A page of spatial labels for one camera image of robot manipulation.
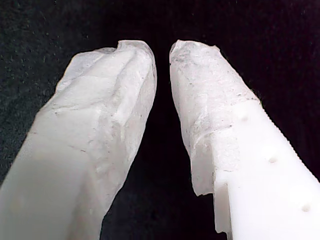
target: small hole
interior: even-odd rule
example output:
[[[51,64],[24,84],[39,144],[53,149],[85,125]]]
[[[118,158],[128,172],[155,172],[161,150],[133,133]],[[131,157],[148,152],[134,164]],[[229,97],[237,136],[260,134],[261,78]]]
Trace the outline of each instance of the small hole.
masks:
[[[271,164],[274,164],[277,161],[278,161],[278,159],[274,156],[269,159],[269,163],[271,163]]]
[[[309,211],[310,211],[310,208],[311,208],[310,204],[305,204],[305,205],[302,207],[302,211],[304,211],[304,212],[309,212]]]

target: frosted plastic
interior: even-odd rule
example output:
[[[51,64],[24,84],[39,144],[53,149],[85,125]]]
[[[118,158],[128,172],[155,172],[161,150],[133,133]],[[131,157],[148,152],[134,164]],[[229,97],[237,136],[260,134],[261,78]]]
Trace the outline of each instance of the frosted plastic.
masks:
[[[143,41],[77,54],[0,189],[0,240],[98,240],[157,87]]]
[[[177,41],[172,95],[194,192],[231,240],[320,239],[320,184],[216,46]]]

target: white plastic surface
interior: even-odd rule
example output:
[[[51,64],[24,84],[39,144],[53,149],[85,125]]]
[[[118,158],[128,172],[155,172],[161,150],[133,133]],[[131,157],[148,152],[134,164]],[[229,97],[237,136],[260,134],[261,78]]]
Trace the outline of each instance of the white plastic surface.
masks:
[[[143,41],[77,54],[0,189],[0,240],[98,240],[157,86]]]
[[[178,41],[172,95],[193,189],[233,240],[319,240],[320,184],[216,46]]]

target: white plastic piece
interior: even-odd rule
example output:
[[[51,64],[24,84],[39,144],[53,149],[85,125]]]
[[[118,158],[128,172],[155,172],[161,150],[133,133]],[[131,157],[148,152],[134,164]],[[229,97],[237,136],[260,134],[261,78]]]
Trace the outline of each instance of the white plastic piece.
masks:
[[[216,46],[178,41],[172,95],[194,192],[231,240],[320,239],[320,184]]]
[[[143,41],[77,54],[0,189],[1,240],[98,240],[157,87]]]

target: black fabric background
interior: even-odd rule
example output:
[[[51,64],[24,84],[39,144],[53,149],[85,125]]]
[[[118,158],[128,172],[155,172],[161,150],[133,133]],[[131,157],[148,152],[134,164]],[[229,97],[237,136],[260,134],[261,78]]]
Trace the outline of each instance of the black fabric background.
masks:
[[[0,183],[71,57],[140,39],[155,55],[157,93],[101,239],[226,239],[214,229],[213,196],[192,190],[170,47],[217,45],[320,179],[319,16],[317,0],[1,0]]]

